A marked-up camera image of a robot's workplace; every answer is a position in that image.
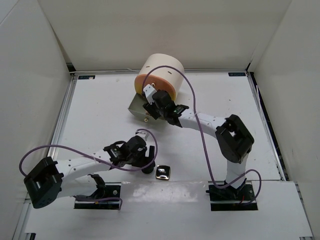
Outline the round black compact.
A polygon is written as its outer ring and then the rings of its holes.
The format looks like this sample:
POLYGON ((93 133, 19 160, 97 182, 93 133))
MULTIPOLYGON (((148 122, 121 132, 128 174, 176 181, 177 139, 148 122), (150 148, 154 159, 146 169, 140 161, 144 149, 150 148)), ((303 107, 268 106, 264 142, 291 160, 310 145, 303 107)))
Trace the round black compact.
POLYGON ((143 174, 145 175, 150 175, 153 173, 154 171, 154 167, 148 167, 148 168, 144 168, 141 170, 143 174))

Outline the square black gold compact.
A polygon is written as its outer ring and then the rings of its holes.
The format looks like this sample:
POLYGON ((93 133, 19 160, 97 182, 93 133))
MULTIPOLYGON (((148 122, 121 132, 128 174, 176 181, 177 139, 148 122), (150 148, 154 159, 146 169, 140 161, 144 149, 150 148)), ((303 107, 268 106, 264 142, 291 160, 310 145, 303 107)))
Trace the square black gold compact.
POLYGON ((171 167, 168 165, 158 165, 155 171, 155 178, 157 180, 168 181, 171 175, 171 167))

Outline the grey bottom drawer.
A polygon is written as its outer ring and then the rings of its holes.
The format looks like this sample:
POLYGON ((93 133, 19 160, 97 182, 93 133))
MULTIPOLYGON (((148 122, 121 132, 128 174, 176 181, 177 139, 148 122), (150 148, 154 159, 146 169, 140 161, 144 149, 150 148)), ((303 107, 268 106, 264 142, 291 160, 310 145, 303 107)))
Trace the grey bottom drawer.
POLYGON ((136 93, 128 106, 128 111, 138 120, 145 123, 155 123, 157 121, 162 121, 163 118, 158 118, 157 120, 155 120, 152 116, 149 115, 149 113, 143 108, 143 105, 145 103, 147 103, 147 101, 140 94, 136 93))

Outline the yellow drawer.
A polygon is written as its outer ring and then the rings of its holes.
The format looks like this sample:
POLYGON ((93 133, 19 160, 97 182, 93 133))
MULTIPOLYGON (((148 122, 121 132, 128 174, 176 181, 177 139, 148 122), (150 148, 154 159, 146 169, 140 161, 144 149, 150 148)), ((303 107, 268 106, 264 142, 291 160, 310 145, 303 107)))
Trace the yellow drawer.
MULTIPOLYGON (((158 99, 160 96, 167 96, 169 97, 170 100, 175 101, 176 100, 176 93, 175 92, 170 92, 170 89, 157 89, 155 86, 153 86, 157 92, 152 96, 153 100, 155 101, 155 99, 158 99)), ((142 101, 144 101, 145 103, 148 103, 145 94, 143 93, 143 88, 140 88, 140 92, 136 92, 135 95, 142 99, 142 101)))

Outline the orange drawer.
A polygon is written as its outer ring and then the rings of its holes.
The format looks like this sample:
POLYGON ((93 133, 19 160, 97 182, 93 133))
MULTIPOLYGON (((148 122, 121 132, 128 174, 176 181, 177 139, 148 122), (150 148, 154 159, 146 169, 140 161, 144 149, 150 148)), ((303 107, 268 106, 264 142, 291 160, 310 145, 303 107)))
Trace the orange drawer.
MULTIPOLYGON (((134 88, 135 88, 136 93, 138 93, 138 94, 142 93, 142 89, 143 89, 142 85, 143 85, 143 82, 146 78, 146 75, 147 75, 146 73, 140 74, 134 80, 134 88)), ((158 76, 151 74, 147 77, 146 81, 144 82, 144 86, 146 86, 148 84, 150 84, 150 85, 154 84, 156 90, 164 90, 164 91, 167 91, 169 94, 176 93, 173 85, 162 77, 158 77, 158 76)))

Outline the cream drawer organizer shell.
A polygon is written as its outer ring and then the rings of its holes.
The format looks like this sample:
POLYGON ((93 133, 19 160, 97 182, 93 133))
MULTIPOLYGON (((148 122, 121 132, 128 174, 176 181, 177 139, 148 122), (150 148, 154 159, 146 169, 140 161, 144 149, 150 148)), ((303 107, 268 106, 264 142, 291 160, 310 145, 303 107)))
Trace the cream drawer organizer shell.
MULTIPOLYGON (((170 55, 155 53, 148 57, 143 67, 139 71, 138 75, 142 75, 142 74, 147 75, 151 70, 153 70, 158 66, 170 66, 179 70, 183 74, 185 73, 184 67, 179 60, 177 60, 176 58, 170 55)), ((180 73, 178 73, 176 70, 171 69, 169 67, 162 67, 152 71, 150 75, 161 77, 167 80, 170 84, 172 84, 175 89, 175 95, 177 98, 180 87, 184 80, 183 76, 180 73)))

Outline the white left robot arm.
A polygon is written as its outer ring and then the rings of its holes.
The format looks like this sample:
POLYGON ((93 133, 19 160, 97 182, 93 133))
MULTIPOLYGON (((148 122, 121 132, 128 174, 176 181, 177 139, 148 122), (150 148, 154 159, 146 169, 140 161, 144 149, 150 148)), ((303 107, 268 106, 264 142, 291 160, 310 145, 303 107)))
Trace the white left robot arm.
POLYGON ((147 145, 139 135, 128 141, 116 141, 92 154, 81 153, 79 158, 53 160, 48 156, 25 175, 24 184, 35 209, 44 208, 56 199, 73 197, 76 202, 102 204, 113 208, 122 203, 119 192, 108 186, 100 172, 110 170, 142 171, 151 174, 156 166, 158 145, 147 145))

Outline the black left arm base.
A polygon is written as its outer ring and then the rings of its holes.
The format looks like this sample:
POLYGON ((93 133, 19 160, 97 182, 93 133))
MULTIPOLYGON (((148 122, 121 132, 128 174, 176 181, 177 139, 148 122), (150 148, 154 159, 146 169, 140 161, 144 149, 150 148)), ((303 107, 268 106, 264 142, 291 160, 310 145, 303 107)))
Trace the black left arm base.
POLYGON ((98 174, 89 174, 95 191, 91 195, 74 195, 76 210, 118 210, 122 208, 120 183, 106 183, 98 174))

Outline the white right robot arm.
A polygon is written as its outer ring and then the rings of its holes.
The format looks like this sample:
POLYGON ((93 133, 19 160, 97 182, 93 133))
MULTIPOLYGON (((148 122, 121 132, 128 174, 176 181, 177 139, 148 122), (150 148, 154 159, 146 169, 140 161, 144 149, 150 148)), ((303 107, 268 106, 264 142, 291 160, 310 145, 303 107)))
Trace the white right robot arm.
POLYGON ((186 105, 176 105, 165 90, 156 90, 151 85, 143 89, 147 103, 143 108, 154 119, 163 118, 169 124, 180 128, 193 129, 214 137, 222 155, 227 160, 227 174, 224 190, 230 200, 238 199, 246 184, 246 162, 254 138, 237 115, 227 118, 195 113, 186 105))

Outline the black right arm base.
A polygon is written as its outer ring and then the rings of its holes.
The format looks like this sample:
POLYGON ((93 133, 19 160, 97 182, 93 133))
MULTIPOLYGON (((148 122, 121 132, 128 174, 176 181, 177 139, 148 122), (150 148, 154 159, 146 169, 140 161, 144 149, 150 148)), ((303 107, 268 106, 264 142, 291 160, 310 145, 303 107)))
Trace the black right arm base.
POLYGON ((258 210, 255 192, 250 183, 243 183, 239 188, 228 186, 223 189, 210 184, 205 192, 209 195, 210 210, 213 212, 258 210))

